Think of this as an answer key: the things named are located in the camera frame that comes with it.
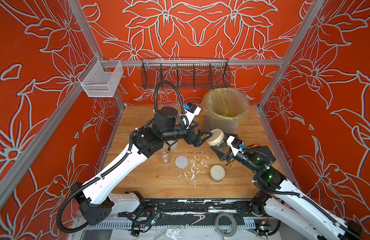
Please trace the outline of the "beige lid of back jar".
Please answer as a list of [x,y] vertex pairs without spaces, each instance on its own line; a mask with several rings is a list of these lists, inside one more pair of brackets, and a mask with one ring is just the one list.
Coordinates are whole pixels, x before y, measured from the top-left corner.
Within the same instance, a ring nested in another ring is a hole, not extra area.
[[216,146],[226,141],[225,134],[222,130],[214,129],[211,131],[211,133],[212,133],[212,136],[207,140],[207,143],[210,146]]

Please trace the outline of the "glass jar patterned lid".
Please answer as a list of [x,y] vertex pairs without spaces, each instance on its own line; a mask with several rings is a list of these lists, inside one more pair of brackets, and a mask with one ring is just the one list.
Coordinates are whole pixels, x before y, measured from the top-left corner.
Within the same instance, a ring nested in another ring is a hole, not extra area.
[[168,164],[172,160],[172,153],[167,150],[160,150],[157,152],[159,162],[162,164]]

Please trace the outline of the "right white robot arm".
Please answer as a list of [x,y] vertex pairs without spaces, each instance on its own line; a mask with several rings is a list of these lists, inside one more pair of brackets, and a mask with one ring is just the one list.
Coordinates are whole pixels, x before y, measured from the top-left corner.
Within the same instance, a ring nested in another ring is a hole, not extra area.
[[360,240],[362,228],[345,221],[316,203],[299,190],[272,164],[276,157],[267,146],[251,146],[228,152],[213,148],[221,161],[233,160],[255,173],[252,180],[260,189],[252,199],[255,214],[265,213],[285,223],[309,240]]

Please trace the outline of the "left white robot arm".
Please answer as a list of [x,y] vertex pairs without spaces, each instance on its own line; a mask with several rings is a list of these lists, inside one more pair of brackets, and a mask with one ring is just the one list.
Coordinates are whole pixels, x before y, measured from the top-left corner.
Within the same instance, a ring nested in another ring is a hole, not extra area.
[[76,200],[82,216],[90,226],[94,226],[109,215],[133,213],[144,202],[137,192],[116,196],[112,190],[136,167],[161,150],[170,141],[184,140],[188,145],[201,146],[212,133],[196,131],[194,122],[201,108],[189,103],[182,112],[173,107],[162,107],[155,111],[154,117],[134,130],[124,150],[97,175],[77,184]]

